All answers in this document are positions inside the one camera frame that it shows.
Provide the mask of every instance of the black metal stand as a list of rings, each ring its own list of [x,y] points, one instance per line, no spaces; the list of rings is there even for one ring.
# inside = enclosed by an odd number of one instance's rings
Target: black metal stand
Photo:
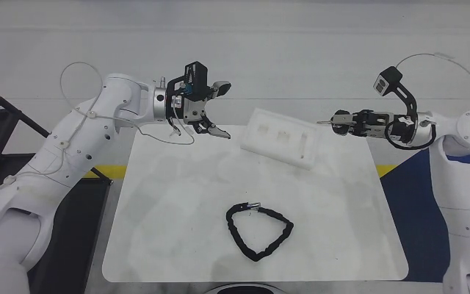
[[[25,115],[21,110],[11,105],[10,102],[5,100],[5,98],[1,96],[0,107],[4,108],[3,110],[0,110],[0,157],[19,121],[23,121],[33,130],[40,133],[43,137],[48,137],[50,135],[50,133],[45,130],[42,126],[38,125],[35,121]],[[108,181],[111,184],[111,179],[103,175],[102,172],[100,172],[96,168],[92,168],[91,171],[100,179]]]

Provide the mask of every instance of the black chain lock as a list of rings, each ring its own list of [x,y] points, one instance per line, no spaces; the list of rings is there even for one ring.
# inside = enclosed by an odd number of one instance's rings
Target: black chain lock
[[[248,248],[248,246],[246,246],[245,242],[243,242],[242,237],[240,237],[240,233],[238,233],[238,229],[234,225],[234,220],[232,218],[235,213],[250,209],[255,209],[258,212],[264,213],[270,216],[271,218],[275,218],[276,220],[282,221],[286,224],[286,228],[282,231],[282,235],[279,236],[279,238],[272,242],[269,246],[267,246],[264,251],[261,251],[259,253],[256,253],[252,249]],[[235,204],[232,206],[232,208],[227,211],[225,218],[227,219],[228,230],[234,238],[235,243],[238,245],[242,253],[254,262],[258,262],[259,260],[271,255],[274,250],[276,250],[279,245],[289,237],[292,232],[292,229],[294,228],[294,224],[290,220],[285,218],[281,213],[275,212],[272,209],[263,208],[261,207],[260,203],[249,204],[248,202],[245,202]]]

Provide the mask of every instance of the white robotic arm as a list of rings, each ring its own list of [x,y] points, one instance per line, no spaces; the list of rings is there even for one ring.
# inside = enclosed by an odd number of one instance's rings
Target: white robotic arm
[[[459,118],[433,112],[417,112],[416,100],[400,83],[395,67],[383,71],[374,89],[384,96],[394,92],[406,105],[406,115],[361,110],[338,110],[329,121],[338,135],[385,138],[402,150],[430,149],[433,193],[449,231],[450,264],[443,280],[446,294],[470,293],[470,165],[450,156],[470,155],[470,111]]]
[[[175,86],[175,80],[181,84]],[[4,180],[0,187],[0,293],[29,292],[26,272],[46,251],[57,207],[114,143],[121,127],[168,120],[179,131],[173,118],[182,118],[198,133],[230,138],[209,121],[204,109],[208,100],[224,95],[230,83],[208,87],[207,68],[199,62],[187,65],[185,75],[175,80],[167,90],[164,80],[156,87],[123,74],[109,75],[100,95],[77,105],[33,159]],[[141,114],[142,90],[148,92],[148,104]]]

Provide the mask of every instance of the cable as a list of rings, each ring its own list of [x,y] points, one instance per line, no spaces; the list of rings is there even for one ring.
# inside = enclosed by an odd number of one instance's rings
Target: cable
[[[60,73],[59,86],[60,86],[60,92],[61,92],[61,94],[62,94],[62,97],[65,99],[65,101],[67,102],[67,104],[70,106],[70,108],[71,108],[72,110],[74,110],[74,111],[80,113],[80,114],[83,115],[83,116],[87,116],[86,113],[81,112],[80,110],[76,109],[76,108],[72,105],[72,103],[70,102],[70,100],[69,100],[69,99],[67,98],[67,96],[65,95],[65,93],[64,93],[64,88],[63,88],[63,86],[62,86],[62,78],[63,78],[63,76],[64,76],[64,72],[65,72],[69,67],[71,67],[72,65],[75,65],[75,64],[83,64],[83,65],[88,65],[88,66],[90,66],[90,67],[96,72],[96,74],[98,74],[98,76],[99,76],[99,78],[100,78],[100,83],[101,83],[101,86],[100,86],[100,93],[98,93],[98,95],[95,97],[95,100],[94,100],[93,103],[91,104],[91,106],[90,106],[90,108],[88,109],[88,111],[90,111],[90,110],[93,108],[93,106],[95,106],[95,103],[97,102],[98,97],[101,95],[101,92],[103,92],[103,78],[101,77],[101,74],[100,74],[99,70],[98,70],[96,67],[94,67],[93,65],[91,65],[91,64],[89,64],[89,63],[87,63],[87,62],[84,62],[84,61],[75,61],[75,62],[72,62],[71,64],[65,66],[64,69],[62,69],[62,72]]]
[[[421,55],[430,55],[430,56],[437,57],[437,56],[435,56],[434,54],[431,54],[431,53],[412,54],[412,55],[410,55],[410,56],[408,56],[408,57],[405,57],[405,58],[403,58],[402,60],[400,60],[400,62],[397,63],[397,65],[395,66],[395,68],[398,68],[405,60],[409,60],[411,57],[421,56]]]
[[[395,148],[399,149],[399,150],[420,150],[420,149],[424,149],[424,148],[427,148],[429,146],[431,146],[431,144],[434,143],[434,140],[435,140],[435,137],[436,137],[436,131],[435,131],[435,125],[432,124],[431,125],[431,140],[429,142],[427,142],[426,144],[423,144],[423,145],[420,145],[420,146],[401,146],[401,145],[398,145],[396,144],[394,141],[391,140],[390,138],[390,135],[388,134],[388,130],[390,129],[390,126],[394,125],[395,123],[398,123],[399,121],[395,120],[395,121],[392,121],[390,123],[388,123],[386,126],[385,126],[385,139],[387,139],[387,141]]]
[[[398,68],[405,60],[409,60],[410,58],[412,57],[416,57],[416,56],[422,56],[422,55],[428,55],[428,56],[432,56],[432,57],[436,57],[436,58],[440,58],[442,60],[446,60],[446,61],[449,61],[449,62],[452,62],[454,63],[455,65],[457,65],[459,68],[462,68],[466,73],[470,74],[470,71],[463,65],[461,65],[459,62],[456,62],[454,60],[452,60],[451,57],[448,57],[444,54],[439,54],[439,53],[418,53],[418,54],[412,54],[408,57],[405,57],[403,58],[402,60],[400,60],[397,65],[395,66],[396,68]]]
[[[115,120],[115,121],[125,121],[126,123],[129,123],[131,124],[132,126],[135,126],[137,128],[137,130],[139,130],[139,133],[142,135],[142,136],[146,136],[146,137],[151,137],[159,142],[162,142],[162,143],[166,143],[166,144],[172,144],[172,145],[192,145],[194,142],[195,142],[195,139],[194,137],[186,130],[186,133],[192,138],[192,141],[191,143],[177,143],[177,142],[170,142],[170,141],[165,141],[165,140],[162,140],[162,139],[159,139],[157,137],[154,137],[150,134],[147,134],[147,133],[144,133],[142,132],[142,130],[140,129],[140,127],[138,125],[136,125],[136,123],[134,123],[133,121],[130,121],[130,120],[127,120],[125,118],[113,118],[111,116],[104,116],[104,115],[97,115],[96,116],[97,118],[108,118],[108,119],[112,119],[112,120]]]

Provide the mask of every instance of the white table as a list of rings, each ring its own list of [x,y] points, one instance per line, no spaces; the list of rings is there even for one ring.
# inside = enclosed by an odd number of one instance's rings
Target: white table
[[[328,128],[312,171],[197,136],[193,146],[136,135],[103,263],[111,282],[398,280],[408,272],[369,147]],[[144,132],[166,138],[168,126]],[[187,140],[187,137],[175,140]],[[294,230],[275,253],[252,262],[236,247],[225,212],[260,201]],[[249,247],[264,249],[283,223],[240,212]]]

